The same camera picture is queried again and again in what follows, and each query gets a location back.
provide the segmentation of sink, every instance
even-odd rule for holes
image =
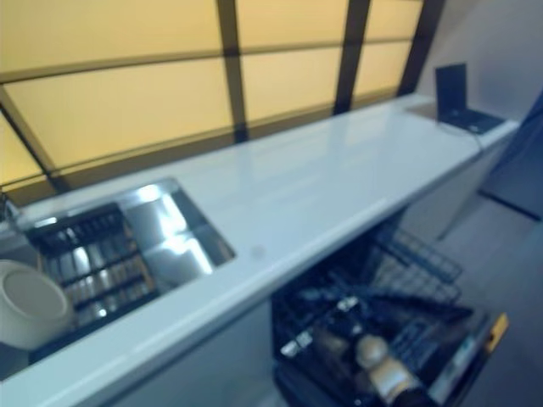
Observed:
[[[23,225],[0,239],[0,259],[33,265],[70,298],[70,332],[30,355],[43,359],[234,257],[227,241],[172,179]]]

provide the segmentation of cabinet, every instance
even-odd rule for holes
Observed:
[[[265,301],[106,404],[253,407],[271,388],[271,322]]]
[[[412,203],[404,213],[401,227],[432,242],[443,237],[462,218],[470,198],[501,157],[512,136],[484,152],[467,167]]]

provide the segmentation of white countertop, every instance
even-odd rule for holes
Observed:
[[[431,102],[399,98],[27,207],[26,218],[37,220],[170,176],[236,257],[10,377],[0,387],[0,405],[68,406],[116,393],[518,126],[504,123],[479,146],[463,131],[406,110]]]

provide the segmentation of dishwasher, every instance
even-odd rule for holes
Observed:
[[[272,301],[274,381],[293,407],[458,405],[499,316],[459,304],[462,268],[391,223]]]

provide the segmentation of dishes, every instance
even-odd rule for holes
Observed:
[[[49,277],[0,260],[0,342],[34,350],[65,332],[73,319],[70,301]]]

